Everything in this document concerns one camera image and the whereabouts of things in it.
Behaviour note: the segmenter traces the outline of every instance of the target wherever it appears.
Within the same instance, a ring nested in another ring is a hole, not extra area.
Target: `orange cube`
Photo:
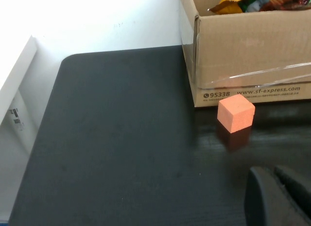
[[[217,119],[230,133],[250,127],[254,114],[255,106],[241,94],[219,101]]]

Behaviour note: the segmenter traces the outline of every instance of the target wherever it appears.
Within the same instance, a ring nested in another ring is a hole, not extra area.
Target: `brown cardboard box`
[[[311,10],[216,15],[220,0],[180,0],[180,32],[196,107],[311,99]]]

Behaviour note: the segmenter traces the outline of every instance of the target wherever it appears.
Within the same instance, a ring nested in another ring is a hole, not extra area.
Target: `yellow snack wrapper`
[[[293,10],[306,7],[310,0],[221,0],[210,9],[219,15],[258,11]]]

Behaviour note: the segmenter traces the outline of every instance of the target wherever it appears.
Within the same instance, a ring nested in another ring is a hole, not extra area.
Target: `black object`
[[[311,182],[287,167],[253,167],[244,208],[249,226],[311,226]]]
[[[256,105],[228,153],[194,109],[181,46],[79,54],[60,67],[10,226],[243,226],[252,166],[311,177],[311,102]]]

